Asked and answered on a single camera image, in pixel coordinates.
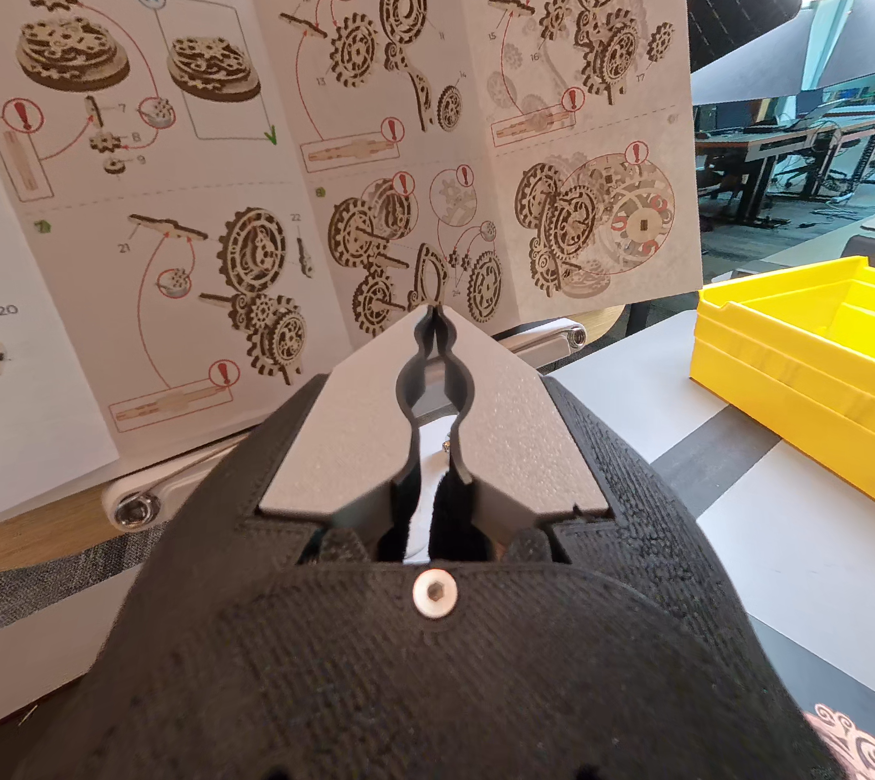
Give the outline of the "black puzzle box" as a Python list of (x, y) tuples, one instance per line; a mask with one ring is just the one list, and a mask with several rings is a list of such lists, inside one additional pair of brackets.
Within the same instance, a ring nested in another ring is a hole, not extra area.
[(804, 716), (848, 779), (874, 778), (873, 734), (860, 729), (846, 714), (821, 703), (815, 705), (813, 713), (805, 712)]

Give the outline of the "background office desk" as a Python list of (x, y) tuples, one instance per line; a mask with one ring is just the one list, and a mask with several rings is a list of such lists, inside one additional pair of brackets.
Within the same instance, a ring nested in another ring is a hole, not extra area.
[(700, 199), (727, 196), (720, 220), (772, 229), (789, 221), (773, 213), (773, 198), (843, 202), (873, 168), (873, 107), (843, 105), (817, 126), (750, 125), (698, 133), (695, 138)]

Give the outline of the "grey partition panel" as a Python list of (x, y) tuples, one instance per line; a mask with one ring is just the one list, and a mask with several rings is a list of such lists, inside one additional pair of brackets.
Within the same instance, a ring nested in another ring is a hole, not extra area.
[(802, 89), (815, 9), (707, 64), (691, 75), (695, 107), (781, 97)]
[(874, 0), (854, 0), (820, 75), (823, 88), (874, 73)]

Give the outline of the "yellow plastic bin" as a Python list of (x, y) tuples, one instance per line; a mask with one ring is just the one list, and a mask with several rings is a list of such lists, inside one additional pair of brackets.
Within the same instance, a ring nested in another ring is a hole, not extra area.
[(708, 285), (690, 377), (874, 496), (874, 269), (846, 257)]

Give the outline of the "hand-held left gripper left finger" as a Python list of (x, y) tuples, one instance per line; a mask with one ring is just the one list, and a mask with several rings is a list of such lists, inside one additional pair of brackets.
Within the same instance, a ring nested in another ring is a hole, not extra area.
[(334, 368), (261, 512), (353, 529), (365, 545), (392, 528), (392, 490), (419, 465), (412, 405), (424, 391), (434, 318), (433, 307), (417, 307)]

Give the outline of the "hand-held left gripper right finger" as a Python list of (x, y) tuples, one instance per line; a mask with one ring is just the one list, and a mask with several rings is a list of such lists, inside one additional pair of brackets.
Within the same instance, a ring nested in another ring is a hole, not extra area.
[(437, 318), (444, 390), (458, 410), (451, 460), (472, 524), (508, 545), (520, 530), (606, 515), (603, 490), (538, 371), (451, 308)]

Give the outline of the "grey fabric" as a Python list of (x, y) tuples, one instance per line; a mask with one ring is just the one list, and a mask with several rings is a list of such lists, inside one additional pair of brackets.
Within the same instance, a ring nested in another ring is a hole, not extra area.
[(78, 554), (1, 573), (1, 627), (142, 564), (166, 525), (121, 534)]

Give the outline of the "grey laptop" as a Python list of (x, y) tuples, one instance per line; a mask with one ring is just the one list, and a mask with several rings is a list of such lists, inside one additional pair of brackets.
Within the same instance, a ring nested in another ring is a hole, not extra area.
[(798, 132), (801, 130), (807, 130), (810, 128), (814, 128), (817, 126), (817, 122), (824, 118), (826, 115), (831, 113), (831, 111), (841, 105), (843, 105), (844, 99), (834, 99), (829, 102), (823, 103), (810, 111), (808, 111), (802, 118), (798, 118), (793, 124), (789, 125), (785, 128), (786, 132)]

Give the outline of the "grey desk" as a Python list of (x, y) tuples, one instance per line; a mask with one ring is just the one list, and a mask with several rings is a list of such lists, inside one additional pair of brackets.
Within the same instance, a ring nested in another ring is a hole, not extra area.
[(167, 525), (15, 778), (847, 778), (873, 734), (873, 502), (681, 380), (679, 315), (544, 378), (609, 504), (472, 524), (438, 319), (393, 526), (260, 511), (327, 377)]

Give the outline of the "paper instruction sheet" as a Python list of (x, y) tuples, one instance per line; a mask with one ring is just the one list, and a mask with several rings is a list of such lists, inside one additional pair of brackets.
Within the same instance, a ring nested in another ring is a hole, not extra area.
[(695, 290), (686, 0), (2, 0), (2, 510), (254, 426), (422, 304)]

